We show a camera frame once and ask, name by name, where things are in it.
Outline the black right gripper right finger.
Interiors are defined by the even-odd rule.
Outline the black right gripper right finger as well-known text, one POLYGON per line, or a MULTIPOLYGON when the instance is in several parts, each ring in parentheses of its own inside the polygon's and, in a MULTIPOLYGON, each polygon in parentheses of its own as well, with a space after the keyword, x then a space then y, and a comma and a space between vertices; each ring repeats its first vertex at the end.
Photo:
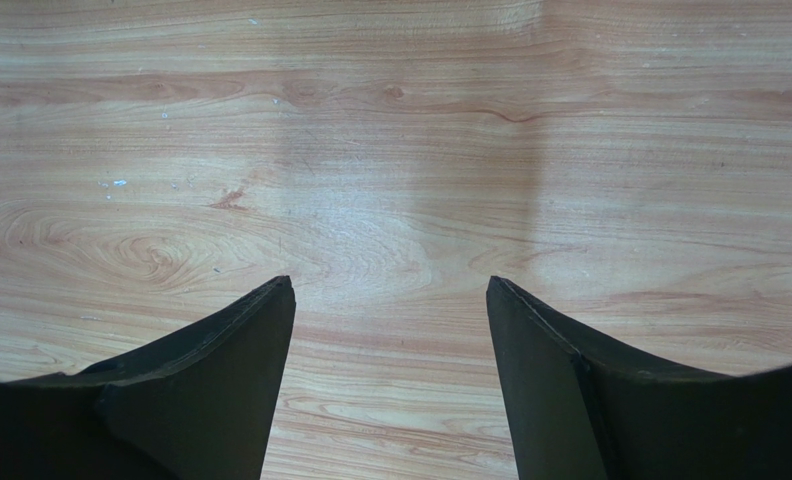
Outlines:
POLYGON ((520 478, 792 479, 792 365, 686 366, 498 276, 486 304, 520 478))

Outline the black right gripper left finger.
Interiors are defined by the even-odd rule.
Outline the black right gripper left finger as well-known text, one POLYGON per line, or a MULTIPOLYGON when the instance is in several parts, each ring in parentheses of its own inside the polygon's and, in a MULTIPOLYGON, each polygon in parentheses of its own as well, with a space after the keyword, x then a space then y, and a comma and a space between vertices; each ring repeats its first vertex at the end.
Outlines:
POLYGON ((296 311, 275 277, 68 375, 0 382, 0 479, 256 479, 296 311))

